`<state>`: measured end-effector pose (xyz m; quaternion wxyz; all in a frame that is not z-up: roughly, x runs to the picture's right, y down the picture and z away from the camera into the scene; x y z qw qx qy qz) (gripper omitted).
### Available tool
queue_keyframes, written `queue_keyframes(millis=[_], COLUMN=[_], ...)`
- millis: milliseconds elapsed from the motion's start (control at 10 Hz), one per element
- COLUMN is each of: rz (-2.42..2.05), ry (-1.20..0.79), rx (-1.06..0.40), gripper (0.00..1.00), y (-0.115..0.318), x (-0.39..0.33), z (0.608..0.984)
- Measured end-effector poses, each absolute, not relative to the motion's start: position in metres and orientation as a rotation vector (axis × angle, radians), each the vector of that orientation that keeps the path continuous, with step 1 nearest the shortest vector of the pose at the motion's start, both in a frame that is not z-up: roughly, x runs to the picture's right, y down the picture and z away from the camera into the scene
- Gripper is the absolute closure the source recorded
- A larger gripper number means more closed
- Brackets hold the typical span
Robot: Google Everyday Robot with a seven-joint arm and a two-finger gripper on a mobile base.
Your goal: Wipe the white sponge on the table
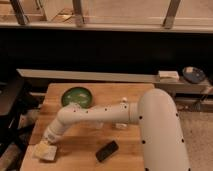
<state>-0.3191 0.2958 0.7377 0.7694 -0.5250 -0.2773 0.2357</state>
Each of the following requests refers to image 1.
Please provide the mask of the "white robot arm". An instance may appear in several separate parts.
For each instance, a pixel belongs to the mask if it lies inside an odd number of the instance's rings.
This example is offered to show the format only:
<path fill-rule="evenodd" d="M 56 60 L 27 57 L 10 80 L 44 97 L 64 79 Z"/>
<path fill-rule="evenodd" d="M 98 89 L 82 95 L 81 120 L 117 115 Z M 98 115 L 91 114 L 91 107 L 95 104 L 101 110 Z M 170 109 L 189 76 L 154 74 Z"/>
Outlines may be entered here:
<path fill-rule="evenodd" d="M 56 143 L 72 125 L 82 121 L 137 124 L 143 171 L 192 171 L 175 102 L 162 89 L 150 89 L 136 102 L 90 109 L 62 107 L 43 137 L 49 143 Z"/>

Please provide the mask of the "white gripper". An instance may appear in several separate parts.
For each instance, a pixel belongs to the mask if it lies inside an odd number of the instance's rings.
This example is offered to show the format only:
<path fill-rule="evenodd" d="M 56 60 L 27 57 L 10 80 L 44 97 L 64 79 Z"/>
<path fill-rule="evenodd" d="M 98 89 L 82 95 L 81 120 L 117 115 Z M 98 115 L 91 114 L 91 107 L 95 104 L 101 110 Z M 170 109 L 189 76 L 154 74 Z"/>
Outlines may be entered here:
<path fill-rule="evenodd" d="M 65 129 L 61 126 L 52 127 L 49 125 L 43 134 L 43 138 L 51 144 L 58 142 L 63 136 Z"/>

